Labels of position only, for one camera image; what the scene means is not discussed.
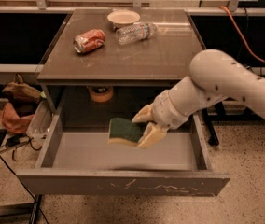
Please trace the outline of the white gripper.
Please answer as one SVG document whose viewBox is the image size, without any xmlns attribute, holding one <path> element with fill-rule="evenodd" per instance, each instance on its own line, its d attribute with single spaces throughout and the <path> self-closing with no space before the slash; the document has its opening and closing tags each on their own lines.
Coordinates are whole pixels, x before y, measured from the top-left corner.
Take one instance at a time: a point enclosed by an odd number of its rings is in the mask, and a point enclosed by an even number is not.
<svg viewBox="0 0 265 224">
<path fill-rule="evenodd" d="M 145 105 L 133 118 L 133 123 L 149 122 L 138 141 L 138 147 L 148 148 L 162 140 L 168 129 L 175 130 L 188 121 L 174 106 L 170 91 L 159 94 L 151 105 Z"/>
</svg>

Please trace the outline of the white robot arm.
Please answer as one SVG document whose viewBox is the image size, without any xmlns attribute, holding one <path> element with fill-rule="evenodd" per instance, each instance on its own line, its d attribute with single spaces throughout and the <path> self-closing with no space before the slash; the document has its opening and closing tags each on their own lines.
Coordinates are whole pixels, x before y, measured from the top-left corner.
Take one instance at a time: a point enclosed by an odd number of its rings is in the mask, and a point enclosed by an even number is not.
<svg viewBox="0 0 265 224">
<path fill-rule="evenodd" d="M 138 141 L 147 148 L 162 140 L 168 131 L 188 121 L 198 110 L 232 98 L 265 119 L 265 78 L 260 77 L 223 51 L 207 49 L 190 62 L 189 75 L 160 93 L 132 119 L 147 124 Z"/>
</svg>

